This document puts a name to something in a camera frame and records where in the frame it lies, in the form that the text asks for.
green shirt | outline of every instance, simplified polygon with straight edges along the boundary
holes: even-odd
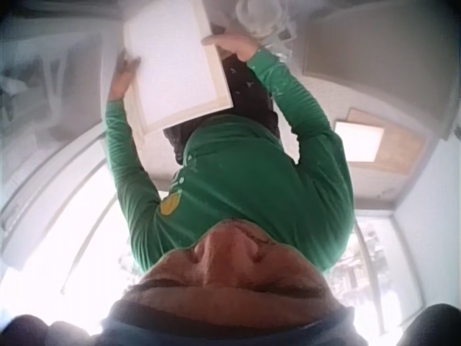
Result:
[[[142,168],[122,102],[107,107],[107,146],[133,254],[144,271],[229,218],[251,221],[320,270],[346,248],[354,220],[341,139],[313,96],[271,53],[248,63],[297,135],[296,164],[262,125],[221,115],[196,130],[162,202]]]

white board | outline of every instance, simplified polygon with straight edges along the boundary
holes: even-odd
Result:
[[[210,34],[202,0],[156,0],[125,23],[127,51],[141,57],[125,106],[143,135],[232,107],[216,47],[201,44]]]

sleeve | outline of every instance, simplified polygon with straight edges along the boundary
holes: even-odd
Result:
[[[161,199],[139,160],[123,101],[110,102],[105,119],[109,167],[130,229],[133,255],[147,271],[158,259],[154,218]]]
[[[248,63],[272,94],[297,136],[300,160],[296,170],[305,193],[314,193],[322,215],[315,240],[328,252],[323,269],[344,252],[354,224],[354,196],[344,148],[315,98],[276,56],[260,50]]]

hand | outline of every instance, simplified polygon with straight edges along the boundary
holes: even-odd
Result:
[[[257,41],[243,35],[211,35],[202,40],[203,45],[217,45],[224,50],[235,53],[240,61],[246,63],[260,48]]]
[[[128,61],[125,58],[126,52],[123,51],[117,60],[117,67],[115,69],[114,77],[109,92],[109,102],[117,101],[125,97],[131,82],[135,78],[136,70],[141,63],[140,58]]]

yellow patch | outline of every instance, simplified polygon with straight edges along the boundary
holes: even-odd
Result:
[[[160,212],[162,215],[168,216],[178,208],[179,201],[181,200],[181,191],[175,192],[168,196],[160,204]]]

